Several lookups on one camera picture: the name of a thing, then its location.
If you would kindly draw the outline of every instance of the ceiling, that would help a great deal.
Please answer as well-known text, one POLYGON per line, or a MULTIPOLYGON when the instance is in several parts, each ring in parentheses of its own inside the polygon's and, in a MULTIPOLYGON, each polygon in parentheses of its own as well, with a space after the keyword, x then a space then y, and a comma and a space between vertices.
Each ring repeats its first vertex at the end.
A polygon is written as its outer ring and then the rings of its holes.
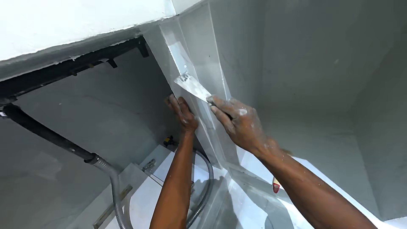
POLYGON ((268 1, 260 107, 347 112, 406 23, 405 5, 268 1))

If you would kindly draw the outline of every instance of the dirty hand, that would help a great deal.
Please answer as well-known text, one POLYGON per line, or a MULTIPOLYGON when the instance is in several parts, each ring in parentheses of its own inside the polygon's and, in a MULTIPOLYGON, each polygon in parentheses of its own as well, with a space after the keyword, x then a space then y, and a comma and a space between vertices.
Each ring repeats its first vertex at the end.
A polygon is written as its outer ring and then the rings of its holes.
POLYGON ((174 112, 176 118, 181 123, 182 132, 194 133, 198 128, 198 121, 196 121, 194 114, 189 110, 184 98, 180 97, 177 100, 174 94, 171 94, 164 99, 164 102, 170 110, 174 112))
POLYGON ((224 101, 216 95, 212 95, 206 100, 215 104, 210 109, 236 145, 254 155, 269 147, 267 137, 254 108, 234 98, 224 101))

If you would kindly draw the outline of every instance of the putty knife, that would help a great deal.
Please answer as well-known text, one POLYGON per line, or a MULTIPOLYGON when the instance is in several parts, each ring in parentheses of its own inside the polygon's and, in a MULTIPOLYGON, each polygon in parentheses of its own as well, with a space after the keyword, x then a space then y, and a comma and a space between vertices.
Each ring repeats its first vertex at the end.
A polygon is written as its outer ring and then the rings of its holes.
POLYGON ((211 94, 193 76, 185 72, 178 76, 174 82, 194 96, 206 101, 211 94))

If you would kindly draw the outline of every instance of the metal frame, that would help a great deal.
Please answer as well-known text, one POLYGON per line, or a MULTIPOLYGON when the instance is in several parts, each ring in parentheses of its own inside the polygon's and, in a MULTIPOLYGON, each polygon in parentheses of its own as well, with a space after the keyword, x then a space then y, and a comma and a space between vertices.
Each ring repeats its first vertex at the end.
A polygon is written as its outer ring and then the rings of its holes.
POLYGON ((78 72, 93 68, 104 63, 107 60, 113 68, 117 65, 114 58, 138 48, 143 57, 148 57, 149 53, 146 47, 144 37, 130 39, 123 43, 99 49, 78 58, 69 59, 59 64, 54 64, 39 70, 35 70, 23 75, 19 75, 4 81, 0 81, 0 106, 6 105, 16 100, 16 97, 38 89, 60 79, 71 75, 77 75, 78 72))

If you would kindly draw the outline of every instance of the skin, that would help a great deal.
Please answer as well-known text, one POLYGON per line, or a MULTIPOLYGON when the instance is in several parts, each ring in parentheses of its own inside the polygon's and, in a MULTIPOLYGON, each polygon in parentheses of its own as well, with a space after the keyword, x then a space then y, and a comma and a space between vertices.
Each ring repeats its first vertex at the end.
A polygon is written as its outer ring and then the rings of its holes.
POLYGON ((186 101, 174 95, 164 102, 181 125, 181 138, 160 196, 155 206, 150 229, 185 229, 191 196, 192 149, 198 122, 186 101))
POLYGON ((316 229, 376 227, 323 180, 283 152, 267 137, 254 108, 236 99, 207 98, 232 141, 256 156, 278 179, 293 204, 316 229))

